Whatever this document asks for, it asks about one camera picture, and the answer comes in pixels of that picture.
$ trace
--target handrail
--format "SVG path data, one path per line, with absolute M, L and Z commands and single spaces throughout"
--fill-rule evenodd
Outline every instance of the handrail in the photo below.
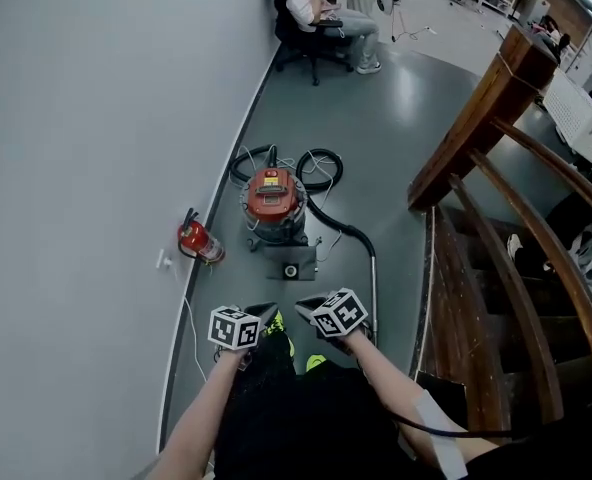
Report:
M 587 204 L 592 207 L 592 184 L 584 176 L 579 174 L 578 171 L 570 167 L 565 160 L 547 146 L 544 146 L 505 121 L 495 118 L 492 120 L 492 125 L 508 137 L 511 137 L 525 149 L 531 151 L 545 165 L 556 172 L 572 189 L 578 192 Z
M 469 195 L 463 182 L 452 175 L 449 184 L 485 244 L 514 308 L 532 363 L 542 421 L 550 423 L 562 419 L 563 397 L 556 375 L 556 366 L 525 283 L 507 255 L 491 222 L 483 215 L 478 203 Z
M 478 389 L 468 391 L 467 402 L 477 414 L 470 413 L 470 427 L 483 425 L 479 430 L 511 427 L 509 400 L 504 388 L 500 354 L 492 345 L 490 326 L 486 325 L 487 309 L 482 293 L 476 283 L 467 255 L 456 237 L 456 230 L 449 217 L 436 207 L 437 239 L 442 258 L 438 258 L 438 268 L 445 282 L 450 302 L 457 306 L 460 319 L 456 320 L 457 331 L 464 331 L 466 343 L 471 346 L 463 357 L 473 368 L 468 368 L 468 384 Z M 455 279 L 460 278 L 458 285 Z
M 503 178 L 496 167 L 474 149 L 469 157 L 523 219 L 554 266 L 578 312 L 592 351 L 592 294 L 565 247 L 545 219 Z

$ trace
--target office chair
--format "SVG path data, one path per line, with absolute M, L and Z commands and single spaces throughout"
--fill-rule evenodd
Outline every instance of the office chair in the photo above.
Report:
M 336 2 L 337 0 L 327 0 L 329 2 Z M 274 0 L 274 6 L 278 12 L 276 18 L 276 27 L 274 34 L 281 42 L 281 49 L 295 51 L 287 57 L 281 58 L 281 53 L 278 54 L 276 60 L 276 71 L 282 71 L 286 64 L 301 60 L 307 57 L 312 65 L 312 85 L 319 85 L 318 78 L 318 59 L 325 59 L 335 64 L 345 66 L 347 72 L 354 71 L 354 68 L 345 58 L 340 58 L 336 53 L 341 53 L 340 48 L 347 47 L 351 44 L 350 38 L 333 38 L 324 35 L 326 28 L 339 28 L 343 26 L 340 20 L 321 20 L 316 27 L 315 32 L 303 32 L 298 28 L 298 24 L 289 10 L 279 3 L 279 0 Z

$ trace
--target gray floor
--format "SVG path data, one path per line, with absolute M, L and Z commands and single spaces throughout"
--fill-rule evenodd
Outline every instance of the gray floor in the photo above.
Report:
M 424 242 L 423 217 L 407 211 L 407 186 L 442 140 L 478 77 L 446 62 L 388 47 L 382 48 L 381 61 L 383 70 L 373 76 L 324 67 L 320 87 L 311 86 L 305 63 L 272 73 L 243 144 L 252 148 L 274 143 L 281 158 L 298 159 L 315 147 L 329 148 L 342 157 L 344 177 L 333 188 L 324 210 L 362 229 L 374 242 L 380 269 L 380 348 L 407 371 L 419 315 Z M 539 111 L 528 112 L 521 127 L 558 148 L 551 122 Z M 508 139 L 499 143 L 491 158 L 543 212 L 565 194 L 553 176 Z M 466 182 L 490 216 L 515 220 L 479 173 L 471 174 Z M 312 353 L 346 361 L 317 341 L 292 308 L 300 297 L 340 287 L 354 289 L 368 305 L 365 250 L 356 240 L 343 237 L 329 260 L 319 265 L 316 281 L 267 280 L 262 256 L 248 252 L 238 193 L 232 184 L 227 186 L 213 226 L 225 244 L 227 257 L 211 272 L 201 269 L 191 299 L 198 356 L 204 369 L 209 371 L 213 365 L 214 349 L 205 339 L 210 311 L 223 304 L 245 306 L 268 300 L 281 305 L 296 346 L 297 371 L 303 371 Z M 316 197 L 320 204 L 323 196 Z M 323 238 L 319 255 L 324 256 L 336 233 L 311 216 L 306 231 L 310 241 Z M 188 325 L 172 396 L 170 429 L 202 385 L 193 347 Z

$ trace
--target jeans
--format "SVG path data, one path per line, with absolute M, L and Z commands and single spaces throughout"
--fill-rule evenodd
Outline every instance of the jeans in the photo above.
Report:
M 334 14 L 343 22 L 341 28 L 327 28 L 325 35 L 330 37 L 351 37 L 353 43 L 363 36 L 362 51 L 358 66 L 369 69 L 378 65 L 376 44 L 378 43 L 378 25 L 369 16 L 351 9 L 339 9 Z

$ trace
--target white sneaker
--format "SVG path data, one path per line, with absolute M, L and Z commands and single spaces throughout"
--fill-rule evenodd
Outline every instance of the white sneaker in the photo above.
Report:
M 359 75 L 373 75 L 374 73 L 378 73 L 382 69 L 383 65 L 379 62 L 373 68 L 361 68 L 358 66 L 356 68 L 356 73 Z
M 518 235 L 510 235 L 507 239 L 507 254 L 509 254 L 509 257 L 512 259 L 512 261 L 516 260 L 516 251 L 522 248 L 523 244 L 520 243 L 520 238 L 518 238 Z

